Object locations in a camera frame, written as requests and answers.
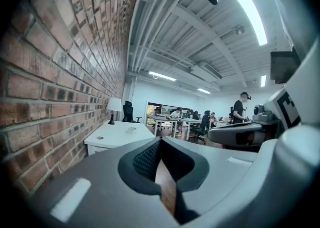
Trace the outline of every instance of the lampshade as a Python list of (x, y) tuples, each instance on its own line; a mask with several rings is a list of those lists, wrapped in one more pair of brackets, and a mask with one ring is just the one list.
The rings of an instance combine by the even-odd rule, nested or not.
[(121, 99), (119, 98), (111, 98), (106, 106), (108, 110), (112, 111), (122, 111)]

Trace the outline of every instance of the chair headrest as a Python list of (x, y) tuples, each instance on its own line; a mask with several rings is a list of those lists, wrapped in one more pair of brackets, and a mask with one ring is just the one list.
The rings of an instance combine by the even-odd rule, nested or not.
[(130, 101), (125, 101), (125, 106), (132, 106), (132, 103)]

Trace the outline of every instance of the ceiling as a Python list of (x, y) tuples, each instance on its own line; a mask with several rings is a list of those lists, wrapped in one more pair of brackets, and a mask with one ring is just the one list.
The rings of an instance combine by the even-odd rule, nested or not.
[[(188, 92), (211, 93), (260, 87), (269, 77), (270, 52), (289, 50), (274, 0), (253, 0), (268, 43), (259, 46), (255, 31), (237, 0), (140, 0), (133, 24), (128, 74)], [(243, 34), (235, 28), (243, 26)], [(190, 70), (206, 62), (221, 76), (207, 82)], [(149, 71), (176, 79), (154, 79)], [(267, 80), (266, 87), (274, 85)]]

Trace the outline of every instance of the wooden floor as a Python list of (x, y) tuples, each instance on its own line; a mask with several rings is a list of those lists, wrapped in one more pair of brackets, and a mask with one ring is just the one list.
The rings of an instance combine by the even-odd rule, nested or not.
[[(153, 127), (147, 127), (152, 133), (154, 133)], [(160, 130), (160, 128), (157, 129), (156, 132), (157, 136), (172, 136), (173, 133), (170, 131), (170, 128), (163, 128)], [(187, 137), (187, 129), (180, 128), (179, 133), (176, 138), (181, 140), (186, 140)], [(209, 147), (217, 147), (222, 148), (220, 144), (214, 143), (207, 138), (205, 139), (206, 145)], [(198, 140), (198, 144), (204, 145), (203, 141)], [(156, 171), (156, 178), (155, 182), (161, 186), (161, 192), (162, 192), (162, 203), (166, 207), (166, 209), (174, 215), (175, 213), (175, 205), (176, 205), (176, 183), (172, 179), (168, 169), (164, 165), (163, 161), (160, 161), (158, 169)]]

